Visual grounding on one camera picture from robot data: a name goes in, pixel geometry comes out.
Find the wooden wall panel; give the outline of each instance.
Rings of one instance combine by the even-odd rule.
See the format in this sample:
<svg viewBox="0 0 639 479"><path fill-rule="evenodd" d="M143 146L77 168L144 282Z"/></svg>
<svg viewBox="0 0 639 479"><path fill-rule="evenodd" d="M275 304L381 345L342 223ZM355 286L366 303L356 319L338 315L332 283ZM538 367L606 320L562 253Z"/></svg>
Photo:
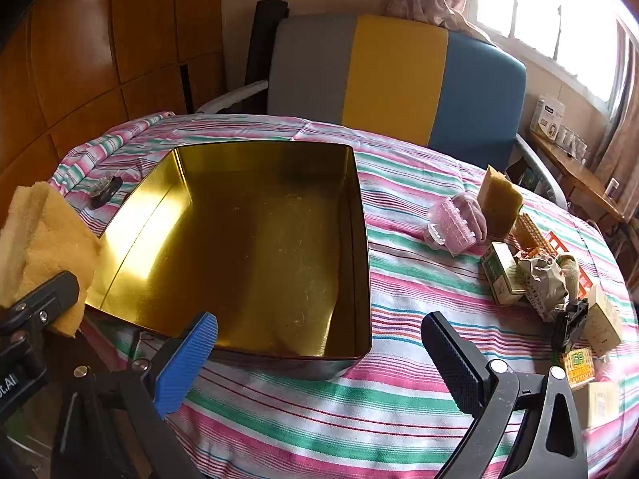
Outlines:
<svg viewBox="0 0 639 479"><path fill-rule="evenodd" d="M31 60L48 126L117 86L109 0L37 0Z"/></svg>
<svg viewBox="0 0 639 479"><path fill-rule="evenodd" d="M0 53L0 172L45 130L28 64L28 17Z"/></svg>
<svg viewBox="0 0 639 479"><path fill-rule="evenodd" d="M220 22L220 0L36 0L0 51L0 225L76 145L186 113L178 50L196 107L222 93Z"/></svg>
<svg viewBox="0 0 639 479"><path fill-rule="evenodd" d="M222 51L221 7L222 0L175 0L181 61Z"/></svg>
<svg viewBox="0 0 639 479"><path fill-rule="evenodd" d="M131 119L156 111L186 113L180 68L168 66L122 85L124 102Z"/></svg>
<svg viewBox="0 0 639 479"><path fill-rule="evenodd" d="M48 180L56 167L58 155L53 142L49 135L43 134L0 174L0 225L4 225L15 188Z"/></svg>
<svg viewBox="0 0 639 479"><path fill-rule="evenodd" d="M224 93L224 59L222 54L207 54L187 63L191 82L193 107L203 104Z"/></svg>
<svg viewBox="0 0 639 479"><path fill-rule="evenodd" d="M173 0L112 0L112 6L120 82L177 62Z"/></svg>
<svg viewBox="0 0 639 479"><path fill-rule="evenodd" d="M119 88L86 103L49 130L58 158L64 158L75 146L99 137L127 119Z"/></svg>

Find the chair backrest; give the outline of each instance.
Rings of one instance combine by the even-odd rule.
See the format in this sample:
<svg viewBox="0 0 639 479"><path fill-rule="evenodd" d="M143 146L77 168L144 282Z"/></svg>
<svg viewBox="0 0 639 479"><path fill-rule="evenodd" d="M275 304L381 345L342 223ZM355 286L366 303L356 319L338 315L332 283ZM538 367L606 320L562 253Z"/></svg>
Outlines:
<svg viewBox="0 0 639 479"><path fill-rule="evenodd" d="M268 113L343 124L504 170L526 69L497 47L382 16L312 14L277 28Z"/></svg>

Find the yellow sponge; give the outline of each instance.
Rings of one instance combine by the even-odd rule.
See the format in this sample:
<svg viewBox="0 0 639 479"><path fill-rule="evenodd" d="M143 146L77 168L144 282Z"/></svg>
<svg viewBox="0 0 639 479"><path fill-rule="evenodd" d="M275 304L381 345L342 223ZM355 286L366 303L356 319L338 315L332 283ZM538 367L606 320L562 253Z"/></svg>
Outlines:
<svg viewBox="0 0 639 479"><path fill-rule="evenodd" d="M100 240L46 182L18 187L0 232L0 305L7 308L62 270L78 279L78 302L51 325L75 336L98 263Z"/></svg>
<svg viewBox="0 0 639 479"><path fill-rule="evenodd" d="M505 238L517 219L523 197L504 175L488 166L477 201L486 218L488 232Z"/></svg>

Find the black gripper pad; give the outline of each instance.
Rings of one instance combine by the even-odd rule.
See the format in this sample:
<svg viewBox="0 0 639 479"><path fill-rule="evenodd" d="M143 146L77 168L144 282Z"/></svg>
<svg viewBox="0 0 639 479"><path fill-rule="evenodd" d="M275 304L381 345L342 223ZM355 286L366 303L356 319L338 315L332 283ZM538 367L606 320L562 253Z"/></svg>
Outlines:
<svg viewBox="0 0 639 479"><path fill-rule="evenodd" d="M461 338L440 312L422 321L422 344L442 375L457 408L476 418L488 402L488 360L472 342Z"/></svg>

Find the blue gripper pad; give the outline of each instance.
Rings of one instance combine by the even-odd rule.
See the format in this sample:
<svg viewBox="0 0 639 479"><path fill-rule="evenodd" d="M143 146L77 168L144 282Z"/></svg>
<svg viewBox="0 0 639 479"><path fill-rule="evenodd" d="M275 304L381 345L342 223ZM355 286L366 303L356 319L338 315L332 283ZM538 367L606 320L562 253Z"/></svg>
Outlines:
<svg viewBox="0 0 639 479"><path fill-rule="evenodd" d="M162 419L180 408L216 341L215 315L204 313L155 380L153 404Z"/></svg>
<svg viewBox="0 0 639 479"><path fill-rule="evenodd" d="M461 338L440 312L422 321L422 344L442 375L461 412L476 418L490 394L488 360L477 346Z"/></svg>

